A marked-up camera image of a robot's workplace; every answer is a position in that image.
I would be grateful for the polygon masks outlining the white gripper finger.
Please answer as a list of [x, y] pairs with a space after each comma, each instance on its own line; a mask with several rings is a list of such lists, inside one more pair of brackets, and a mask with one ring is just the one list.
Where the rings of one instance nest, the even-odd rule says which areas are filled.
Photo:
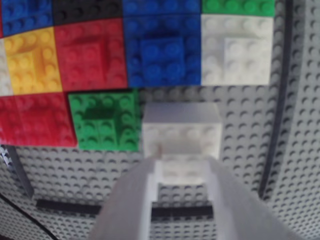
[[257, 195], [251, 193], [220, 162], [204, 161], [208, 198], [213, 205], [218, 240], [296, 240]]
[[148, 240], [160, 165], [147, 158], [122, 175], [99, 212], [90, 240]]

